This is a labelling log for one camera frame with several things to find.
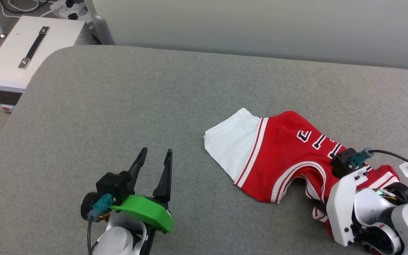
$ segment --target green plastic part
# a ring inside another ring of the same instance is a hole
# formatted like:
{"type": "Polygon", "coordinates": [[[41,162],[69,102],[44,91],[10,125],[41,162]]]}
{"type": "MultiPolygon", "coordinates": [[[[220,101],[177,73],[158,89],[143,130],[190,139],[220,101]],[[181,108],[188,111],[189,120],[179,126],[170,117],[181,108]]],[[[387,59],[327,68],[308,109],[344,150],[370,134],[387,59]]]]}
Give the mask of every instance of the green plastic part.
{"type": "Polygon", "coordinates": [[[171,232],[174,220],[166,209],[145,197],[129,195],[121,205],[112,205],[112,210],[120,210],[144,223],[147,223],[158,231],[171,232]]]}

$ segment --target white fabric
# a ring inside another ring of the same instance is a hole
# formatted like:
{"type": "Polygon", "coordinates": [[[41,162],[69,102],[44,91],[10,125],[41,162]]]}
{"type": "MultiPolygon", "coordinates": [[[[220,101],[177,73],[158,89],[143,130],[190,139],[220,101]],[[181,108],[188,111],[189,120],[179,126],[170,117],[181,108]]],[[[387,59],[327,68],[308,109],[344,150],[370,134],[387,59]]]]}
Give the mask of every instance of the white fabric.
{"type": "Polygon", "coordinates": [[[204,148],[234,182],[240,177],[254,149],[259,120],[242,108],[205,132],[204,148]]]}

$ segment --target white cable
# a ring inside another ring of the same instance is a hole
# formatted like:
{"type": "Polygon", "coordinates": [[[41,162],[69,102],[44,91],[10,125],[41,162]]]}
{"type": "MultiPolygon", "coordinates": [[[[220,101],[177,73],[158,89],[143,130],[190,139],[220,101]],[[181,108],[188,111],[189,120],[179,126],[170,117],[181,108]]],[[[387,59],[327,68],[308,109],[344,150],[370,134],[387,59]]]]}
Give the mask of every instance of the white cable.
{"type": "Polygon", "coordinates": [[[14,19],[19,19],[19,18],[21,18],[20,16],[10,16],[10,15],[6,15],[6,13],[5,13],[5,11],[4,11],[4,7],[3,7],[3,5],[1,4],[1,2],[0,2],[0,5],[1,5],[1,11],[3,12],[3,15],[4,15],[6,18],[14,18],[14,19]]]}
{"type": "Polygon", "coordinates": [[[15,5],[13,5],[13,4],[10,2],[10,0],[7,0],[7,3],[8,3],[12,8],[15,8],[15,9],[17,9],[17,10],[19,10],[19,11],[32,11],[32,10],[37,9],[37,7],[39,7],[39,1],[37,1],[37,4],[36,4],[35,7],[32,7],[32,8],[27,9],[27,10],[23,10],[23,9],[20,9],[20,8],[16,7],[15,5]]]}
{"type": "Polygon", "coordinates": [[[43,17],[43,16],[45,16],[45,15],[47,15],[47,14],[49,14],[49,13],[52,13],[54,10],[49,10],[49,11],[47,11],[46,13],[44,13],[44,14],[42,14],[41,16],[39,16],[39,17],[43,17]]]}

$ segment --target robotic arm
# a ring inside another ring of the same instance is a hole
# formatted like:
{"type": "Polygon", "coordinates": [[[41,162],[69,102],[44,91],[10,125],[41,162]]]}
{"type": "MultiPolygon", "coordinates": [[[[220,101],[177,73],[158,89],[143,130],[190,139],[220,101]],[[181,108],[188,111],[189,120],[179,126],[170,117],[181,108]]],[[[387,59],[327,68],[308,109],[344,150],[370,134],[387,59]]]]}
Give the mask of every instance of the robotic arm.
{"type": "Polygon", "coordinates": [[[408,187],[396,182],[383,189],[356,190],[367,180],[364,160],[372,152],[349,148],[330,162],[340,180],[319,209],[327,214],[337,243],[361,242],[375,254],[408,255],[408,187]]]}
{"type": "Polygon", "coordinates": [[[171,232],[173,218],[168,202],[171,195],[172,150],[164,161],[160,182],[152,197],[135,195],[138,173],[144,165],[143,148],[129,171],[107,173],[97,183],[97,192],[88,193],[81,203],[81,216],[88,221],[89,255],[149,255],[156,231],[171,232]],[[93,222],[107,221],[105,233],[91,246],[93,222]]]}

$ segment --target gray table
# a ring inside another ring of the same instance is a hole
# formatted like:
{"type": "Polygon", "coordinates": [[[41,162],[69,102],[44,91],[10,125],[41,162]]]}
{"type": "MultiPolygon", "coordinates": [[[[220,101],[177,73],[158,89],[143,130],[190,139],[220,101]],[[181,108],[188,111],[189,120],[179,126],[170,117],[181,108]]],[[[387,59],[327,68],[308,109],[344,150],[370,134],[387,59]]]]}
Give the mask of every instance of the gray table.
{"type": "MultiPolygon", "coordinates": [[[[107,171],[128,169],[142,147],[142,195],[174,151],[175,225],[157,235],[153,255],[364,254],[336,244],[312,218],[302,182],[280,205],[259,203],[207,154],[204,131],[242,107],[260,117],[295,110],[343,145],[408,157],[408,70],[66,48],[39,68],[0,137],[0,255],[85,254],[81,200],[107,171]]],[[[401,163],[383,155],[369,162],[401,163]]],[[[93,239],[104,225],[94,225],[93,239]]]]}

